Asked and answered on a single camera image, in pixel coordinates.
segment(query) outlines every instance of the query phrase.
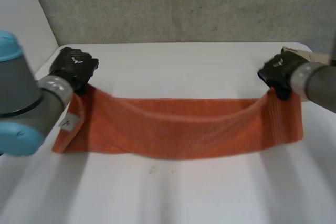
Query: towel fold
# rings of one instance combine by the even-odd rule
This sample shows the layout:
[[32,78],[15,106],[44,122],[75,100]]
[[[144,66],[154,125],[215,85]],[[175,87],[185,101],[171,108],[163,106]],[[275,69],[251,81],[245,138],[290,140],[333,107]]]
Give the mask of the towel fold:
[[126,99],[88,85],[68,113],[80,116],[61,129],[53,151],[136,153],[167,159],[255,152],[303,138],[301,100],[269,90],[260,99]]

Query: table surface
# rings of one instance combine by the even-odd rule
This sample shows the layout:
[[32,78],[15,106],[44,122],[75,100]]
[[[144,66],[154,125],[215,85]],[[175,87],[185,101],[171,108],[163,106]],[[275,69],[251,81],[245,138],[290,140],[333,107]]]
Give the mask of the table surface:
[[[127,98],[258,98],[267,91],[256,75],[266,60],[282,46],[309,50],[298,43],[70,46],[99,59],[91,84]],[[0,159],[0,223],[335,223],[333,120],[306,102],[304,141],[194,161],[52,153],[55,126],[35,155]]]

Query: robotic arm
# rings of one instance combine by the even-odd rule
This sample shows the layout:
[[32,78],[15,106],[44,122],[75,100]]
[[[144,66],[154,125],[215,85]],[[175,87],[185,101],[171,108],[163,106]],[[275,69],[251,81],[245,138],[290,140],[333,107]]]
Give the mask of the robotic arm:
[[0,31],[0,153],[35,153],[97,67],[88,53],[65,47],[36,82],[14,35]]
[[274,88],[277,97],[287,100],[294,91],[336,113],[336,44],[330,65],[309,62],[290,51],[275,55],[258,71],[258,76]]

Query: concrete wall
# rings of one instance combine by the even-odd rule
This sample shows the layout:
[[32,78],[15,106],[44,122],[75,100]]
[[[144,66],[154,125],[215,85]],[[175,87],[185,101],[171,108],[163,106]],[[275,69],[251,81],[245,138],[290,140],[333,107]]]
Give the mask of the concrete wall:
[[336,0],[40,0],[59,44],[295,41],[329,52]]
[[0,0],[0,30],[16,35],[33,72],[58,48],[38,0]]

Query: white tag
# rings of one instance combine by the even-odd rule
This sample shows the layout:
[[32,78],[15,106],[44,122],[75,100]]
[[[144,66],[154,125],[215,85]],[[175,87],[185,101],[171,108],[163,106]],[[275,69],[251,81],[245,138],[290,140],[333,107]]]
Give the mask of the white tag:
[[71,132],[79,121],[80,121],[80,116],[77,116],[69,112],[65,115],[64,119],[60,122],[59,127],[61,127],[61,129],[63,130]]

